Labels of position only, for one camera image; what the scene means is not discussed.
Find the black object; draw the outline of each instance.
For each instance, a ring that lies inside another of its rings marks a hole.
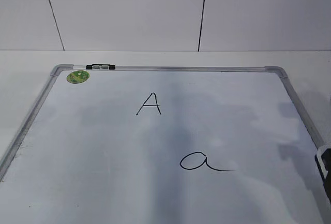
[[[315,160],[323,180],[326,195],[331,201],[331,148],[327,148],[322,154],[316,154]]]
[[[107,68],[107,70],[114,70],[115,65],[109,65],[109,64],[92,64],[92,65],[86,65],[86,70],[92,70],[94,67],[98,67],[98,69],[104,69]]]

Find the white table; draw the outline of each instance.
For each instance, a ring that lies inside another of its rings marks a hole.
[[[0,51],[0,156],[57,64],[281,66],[325,142],[331,143],[331,52]]]

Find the whiteboard surface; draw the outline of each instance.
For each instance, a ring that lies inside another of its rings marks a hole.
[[[331,220],[316,149],[276,74],[91,71],[69,84],[69,73],[0,183],[4,223]],[[151,92],[162,115],[137,116]],[[184,170],[193,152],[234,171]]]

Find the round sticker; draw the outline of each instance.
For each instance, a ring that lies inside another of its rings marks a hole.
[[[69,83],[83,83],[89,78],[89,73],[85,70],[77,70],[67,76]]]

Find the white wall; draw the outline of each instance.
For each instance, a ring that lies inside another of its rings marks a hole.
[[[0,50],[62,50],[48,0],[0,0]]]
[[[66,50],[195,51],[203,0],[51,0]]]
[[[66,50],[196,51],[203,0],[51,0]],[[0,50],[61,50],[48,0],[0,0]],[[205,0],[201,51],[331,50],[330,0]]]
[[[331,50],[330,0],[206,0],[200,48]]]

